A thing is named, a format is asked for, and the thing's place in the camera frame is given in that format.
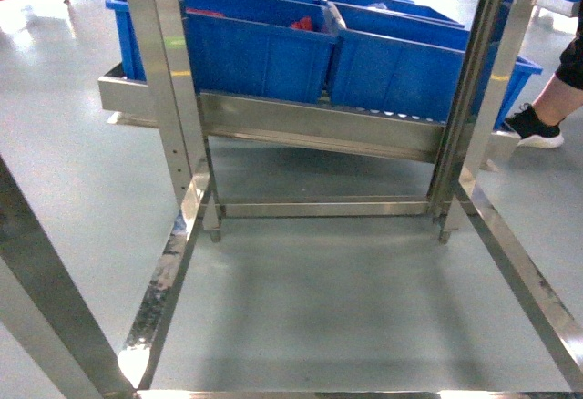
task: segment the red item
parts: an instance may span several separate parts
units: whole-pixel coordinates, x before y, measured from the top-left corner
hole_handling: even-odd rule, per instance
[[[307,30],[313,32],[312,19],[309,16],[305,16],[300,21],[296,21],[291,24],[291,28],[297,28],[298,30]]]
[[[222,14],[221,12],[213,12],[211,10],[192,9],[190,7],[188,9],[186,9],[186,13],[187,14],[198,14],[198,15],[216,16],[218,18],[224,18],[225,17],[225,14]]]

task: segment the white shoe sole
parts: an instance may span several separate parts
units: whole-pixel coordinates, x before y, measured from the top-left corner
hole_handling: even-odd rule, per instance
[[[518,143],[519,147],[534,147],[534,148],[559,148],[565,143],[563,134],[559,134],[554,138],[543,138],[540,135],[533,135],[528,138],[521,139]]]

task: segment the metal leg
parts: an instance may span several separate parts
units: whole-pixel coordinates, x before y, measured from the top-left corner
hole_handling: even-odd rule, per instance
[[[202,220],[202,228],[209,233],[212,242],[220,241],[220,217],[215,204],[214,193],[209,198],[209,204]]]
[[[170,178],[180,204],[190,180],[209,172],[179,0],[128,0]]]
[[[0,158],[0,321],[67,399],[133,388]]]
[[[462,172],[470,179],[477,176],[535,1],[480,0],[478,4],[479,17],[472,26],[429,191],[431,211],[436,217],[450,211],[452,185]],[[482,97],[478,92],[481,82],[486,83]],[[477,117],[472,115],[476,107],[480,107]],[[445,231],[451,231],[458,222],[459,212],[455,211],[451,219],[445,219]]]
[[[459,230],[465,220],[465,212],[456,197],[452,198],[449,211],[442,222],[441,232],[439,233],[439,242],[446,244],[451,237],[452,232]]]
[[[123,350],[119,353],[119,367],[136,388],[149,388],[158,366],[199,235],[202,209],[210,197],[209,184],[209,173],[199,174],[190,183],[169,240],[152,273]]]

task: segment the epoxy floor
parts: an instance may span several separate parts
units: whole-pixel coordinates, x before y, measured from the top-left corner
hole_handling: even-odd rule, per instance
[[[104,0],[0,3],[0,152],[118,351],[174,218],[158,132],[107,124],[97,78],[118,61]],[[427,2],[470,23],[476,0]],[[533,19],[545,68],[573,21]],[[519,149],[482,173],[563,302],[583,322],[583,112],[556,151]],[[424,193],[427,164],[211,141],[225,196]],[[199,239],[154,386],[188,390],[564,390],[474,231],[449,244],[425,218],[226,220]],[[61,398],[0,327],[0,397]]]

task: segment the stainless steel frame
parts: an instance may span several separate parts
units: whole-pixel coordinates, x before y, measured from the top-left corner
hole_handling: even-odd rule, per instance
[[[445,127],[325,105],[296,105],[223,94],[203,94],[196,98],[178,0],[128,1],[148,86],[131,81],[120,85],[118,77],[103,77],[99,85],[104,104],[110,107],[127,101],[129,114],[143,114],[143,110],[130,111],[138,100],[150,109],[147,117],[159,129],[180,212],[117,362],[7,166],[0,163],[0,285],[3,289],[0,320],[67,398],[581,397],[570,393],[447,391],[202,394],[143,390],[151,384],[199,228],[203,225],[213,230],[217,239],[220,217],[351,217],[431,212],[444,222],[442,240],[446,240],[460,216],[467,215],[573,390],[583,390],[583,329],[476,184],[501,94],[505,92],[535,0],[480,0],[452,115]],[[510,14],[500,26],[496,18],[510,1]],[[497,38],[496,33],[503,35]],[[497,56],[489,67],[486,55],[492,48],[497,49]],[[482,81],[487,81],[487,87],[480,97],[476,88]],[[274,105],[277,105],[277,117],[270,114]],[[481,109],[476,117],[471,110],[477,105]],[[435,175],[427,196],[423,197],[225,199],[219,202],[206,141],[211,134],[434,162]],[[516,137],[508,134],[502,140],[516,142]],[[69,309],[63,312],[61,307],[65,301]],[[25,322],[26,316],[33,319],[32,325]],[[42,346],[35,346],[36,337],[43,340]],[[50,358],[46,349],[51,352]],[[131,385],[121,376],[117,363]]]

